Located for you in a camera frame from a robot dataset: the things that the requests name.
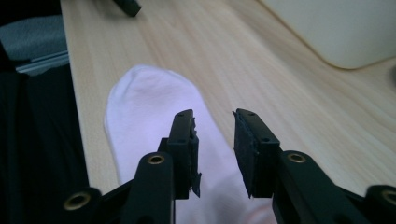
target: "light wood surface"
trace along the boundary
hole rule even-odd
[[[284,150],[309,154],[335,184],[363,195],[396,186],[396,60],[358,70],[323,62],[254,0],[63,0],[90,183],[118,185],[103,117],[112,86],[139,63],[191,80],[233,147],[236,108],[256,112]]]

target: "white plastic container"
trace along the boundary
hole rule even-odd
[[[324,61],[352,69],[396,56],[396,0],[261,0]]]

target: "white sock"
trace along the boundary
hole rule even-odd
[[[236,157],[211,118],[201,94],[186,78],[169,70],[135,66],[111,90],[105,127],[120,183],[134,178],[139,160],[157,151],[161,139],[169,136],[175,114],[186,109],[193,110],[200,141],[198,172],[202,173],[202,198],[191,195],[186,201],[177,201],[177,223],[229,223],[221,220],[235,216],[241,217],[240,221],[250,219],[246,214],[252,208],[270,201],[248,199]],[[222,203],[238,204],[225,209],[227,212],[213,208]],[[268,211],[272,214],[271,209],[264,207],[265,214]]]

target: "wooden table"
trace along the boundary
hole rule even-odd
[[[174,70],[201,91],[233,147],[236,108],[256,112],[284,150],[309,154],[335,184],[363,195],[396,186],[396,59],[358,70],[323,62],[254,0],[140,0],[128,18],[111,0],[63,0],[90,183],[118,185],[103,118],[132,66]]]

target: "sock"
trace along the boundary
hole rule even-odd
[[[248,198],[236,157],[196,87],[183,76],[154,66],[133,67],[108,97],[105,128],[120,183],[134,178],[140,159],[157,151],[161,139],[169,136],[175,114],[186,109],[192,109],[195,117],[198,172],[203,175],[201,198],[191,195],[177,201],[177,223],[256,223],[246,221],[258,208],[265,218],[274,219],[267,206],[270,200]]]

